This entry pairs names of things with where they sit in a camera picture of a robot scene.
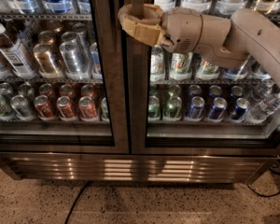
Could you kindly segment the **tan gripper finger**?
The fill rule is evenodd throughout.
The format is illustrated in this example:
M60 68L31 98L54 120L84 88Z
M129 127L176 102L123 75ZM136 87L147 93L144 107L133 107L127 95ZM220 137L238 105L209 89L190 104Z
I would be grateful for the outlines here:
M133 14L133 5L124 5L118 13L118 19L120 24L123 24L126 21L133 21L136 23L147 24L147 25L156 25L161 23L161 17L163 10L156 5L152 4L143 4L143 15L136 16Z
M135 40L151 47L159 45L165 35L161 28L161 19L137 19L136 17L120 17L122 29Z

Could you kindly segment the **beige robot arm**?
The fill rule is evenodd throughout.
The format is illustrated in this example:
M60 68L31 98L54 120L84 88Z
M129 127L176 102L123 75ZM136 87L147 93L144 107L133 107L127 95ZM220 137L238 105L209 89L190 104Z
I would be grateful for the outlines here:
M133 6L118 13L122 29L135 40L171 53L197 53L211 64L238 69L253 57L280 89L280 28L249 8L236 10L230 18L205 15L191 8L163 11L144 5L144 17L133 15Z

